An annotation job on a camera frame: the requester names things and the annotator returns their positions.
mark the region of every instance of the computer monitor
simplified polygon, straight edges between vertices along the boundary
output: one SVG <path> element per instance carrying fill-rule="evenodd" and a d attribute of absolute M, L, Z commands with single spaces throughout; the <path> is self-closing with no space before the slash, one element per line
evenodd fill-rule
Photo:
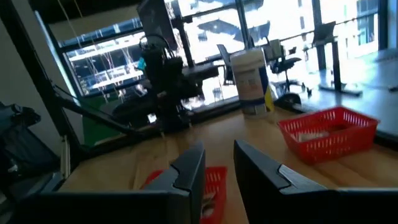
<path fill-rule="evenodd" d="M 177 49 L 177 42 L 164 0 L 143 0 L 137 6 L 137 12 L 145 35 L 159 34 L 167 40 L 171 50 Z M 163 44 L 156 37 L 149 37 L 147 41 L 149 44 Z"/>
<path fill-rule="evenodd" d="M 318 41 L 323 41 L 332 38 L 335 26 L 336 26 L 336 21 L 316 26 L 313 34 L 312 43 L 314 44 Z"/>

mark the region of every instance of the standing desk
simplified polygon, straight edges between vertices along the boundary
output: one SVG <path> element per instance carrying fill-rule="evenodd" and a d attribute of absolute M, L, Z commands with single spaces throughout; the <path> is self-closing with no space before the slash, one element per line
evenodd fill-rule
<path fill-rule="evenodd" d="M 275 119 L 297 116 L 276 109 Z M 144 141 L 82 162 L 63 184 L 62 192 L 119 192 L 137 190 L 147 176 L 168 168 L 195 141 L 202 141 L 207 166 L 227 166 L 227 201 L 223 223 L 247 223 L 234 174 L 233 143 L 243 139 L 271 158 L 325 187 L 398 187 L 398 152 L 373 145 L 336 161 L 308 166 L 283 140 L 277 125 L 264 119 L 244 119 L 240 111 L 209 120 L 181 133 Z"/>

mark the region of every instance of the red plastic basket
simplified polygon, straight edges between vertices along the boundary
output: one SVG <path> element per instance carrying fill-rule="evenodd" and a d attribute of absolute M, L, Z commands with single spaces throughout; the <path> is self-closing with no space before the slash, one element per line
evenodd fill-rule
<path fill-rule="evenodd" d="M 205 192 L 204 194 L 215 193 L 215 207 L 213 213 L 202 218 L 201 224 L 219 224 L 223 219 L 226 201 L 226 167 L 207 167 L 205 171 Z M 163 171 L 157 170 L 151 173 L 146 179 L 144 186 L 149 184 Z"/>
<path fill-rule="evenodd" d="M 279 121 L 290 150 L 307 164 L 330 161 L 370 149 L 378 120 L 344 107 Z M 299 134 L 329 132 L 328 136 L 299 142 Z"/>

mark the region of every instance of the white wall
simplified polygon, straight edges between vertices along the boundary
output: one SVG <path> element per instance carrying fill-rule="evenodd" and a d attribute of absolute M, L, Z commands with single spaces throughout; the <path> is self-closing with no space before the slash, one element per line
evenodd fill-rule
<path fill-rule="evenodd" d="M 0 46 L 3 55 L 0 60 L 0 101 L 5 105 L 16 103 L 35 109 L 42 120 L 31 126 L 30 130 L 53 152 L 59 154 L 60 136 L 2 21 Z"/>
<path fill-rule="evenodd" d="M 51 50 L 54 51 L 54 49 L 50 49 L 47 45 L 45 35 L 28 2 L 25 0 L 13 0 L 13 3 L 49 78 L 54 84 L 75 95 L 70 84 L 65 81 L 65 71 L 60 67 L 59 60 L 53 57 Z M 0 67 L 2 68 L 0 101 L 5 105 L 17 103 L 18 105 L 35 109 L 41 115 L 42 120 L 30 129 L 53 152 L 60 154 L 60 136 L 3 23 L 0 25 L 0 45 L 3 55 L 0 61 Z M 71 111 L 66 112 L 76 135 L 80 142 L 83 143 L 84 135 L 81 115 Z"/>
<path fill-rule="evenodd" d="M 397 16 L 397 0 L 388 0 L 388 47 L 396 48 L 398 42 L 398 16 Z"/>

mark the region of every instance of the glass wall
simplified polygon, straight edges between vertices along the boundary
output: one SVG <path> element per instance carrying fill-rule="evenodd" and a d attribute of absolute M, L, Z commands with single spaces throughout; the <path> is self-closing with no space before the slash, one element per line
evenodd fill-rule
<path fill-rule="evenodd" d="M 223 44 L 229 53 L 244 48 L 241 26 L 236 9 L 227 9 L 193 18 L 184 25 L 195 63 L 219 55 L 217 44 Z"/>
<path fill-rule="evenodd" d="M 341 60 L 359 57 L 378 49 L 378 0 L 319 1 L 322 22 L 340 23 L 335 27 L 334 34 L 339 37 Z M 193 15 L 193 21 L 184 24 L 184 29 L 194 63 L 218 60 L 220 52 L 217 44 L 223 44 L 229 53 L 244 48 L 235 0 L 165 0 L 165 3 L 170 18 L 175 15 Z M 313 40 L 311 31 L 314 30 L 312 0 L 244 0 L 243 3 L 249 34 L 256 46 L 267 44 L 266 37 L 269 40 L 280 39 L 287 58 L 302 59 L 291 69 L 294 71 L 291 73 L 308 74 L 318 70 L 317 51 L 308 48 Z M 342 23 L 357 17 L 362 18 Z M 77 47 L 76 50 L 66 52 L 84 95 L 144 78 L 142 72 L 136 69 L 141 57 L 138 41 L 144 33 L 140 31 L 125 37 L 117 37 L 119 33 L 141 27 L 139 18 L 132 18 L 60 42 L 61 46 L 76 45 L 79 42 L 85 42 L 87 46 L 87 42 L 93 42 L 87 47 Z M 174 53 L 181 56 L 184 65 L 187 65 L 177 29 L 174 29 L 174 34 L 178 43 L 178 49 Z M 109 36 L 116 37 L 96 44 L 97 39 Z M 289 50 L 292 48 L 296 48 L 296 53 L 290 55 Z M 331 68 L 330 45 L 325 47 L 325 57 L 327 66 Z M 214 84 L 209 84 L 206 80 L 203 87 L 210 89 L 212 87 L 209 86 L 223 84 L 223 74 L 224 71 L 220 69 L 220 78 L 210 79 Z M 235 90 L 230 92 L 233 94 L 224 95 L 236 95 Z"/>
<path fill-rule="evenodd" d="M 284 46 L 286 57 L 299 57 L 294 74 L 308 73 L 318 70 L 317 51 L 309 49 L 313 33 L 303 34 L 314 30 L 312 0 L 255 0 L 244 5 L 246 23 L 254 45 L 267 44 L 269 40 L 280 39 Z M 294 55 L 289 50 L 296 48 Z"/>
<path fill-rule="evenodd" d="M 84 95 L 143 78 L 137 69 L 143 32 L 67 52 Z"/>
<path fill-rule="evenodd" d="M 286 39 L 314 29 L 311 0 L 255 0 L 244 10 L 256 45 L 266 44 L 267 35 L 270 40 Z"/>
<path fill-rule="evenodd" d="M 335 27 L 334 35 L 339 40 L 340 60 L 360 57 L 378 50 L 378 0 L 337 0 L 333 3 L 320 0 L 320 3 L 324 23 L 339 23 L 360 17 Z M 326 65 L 331 68 L 331 45 L 325 47 L 325 55 Z"/>

